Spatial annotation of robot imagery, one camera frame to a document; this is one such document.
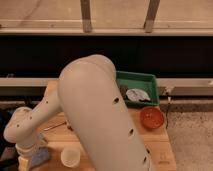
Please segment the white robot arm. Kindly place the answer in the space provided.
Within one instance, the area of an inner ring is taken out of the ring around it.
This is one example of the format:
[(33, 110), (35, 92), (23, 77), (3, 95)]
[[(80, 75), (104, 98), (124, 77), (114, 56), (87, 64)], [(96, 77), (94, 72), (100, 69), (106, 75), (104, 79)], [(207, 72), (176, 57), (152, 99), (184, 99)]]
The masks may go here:
[(4, 138), (25, 156), (38, 145), (37, 128), (64, 113), (96, 171), (156, 171), (116, 83), (116, 69), (103, 55), (69, 63), (57, 88), (33, 109), (19, 108)]

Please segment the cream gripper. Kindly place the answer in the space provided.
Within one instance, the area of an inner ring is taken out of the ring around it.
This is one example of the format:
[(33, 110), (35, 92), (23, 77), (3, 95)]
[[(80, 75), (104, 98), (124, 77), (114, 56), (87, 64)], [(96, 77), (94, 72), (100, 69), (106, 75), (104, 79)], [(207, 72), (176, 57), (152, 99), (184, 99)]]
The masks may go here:
[(20, 143), (15, 145), (15, 148), (19, 154), (18, 157), (18, 171), (30, 171), (31, 158), (40, 149), (47, 148), (47, 141), (42, 134), (39, 134), (30, 146), (23, 146)]

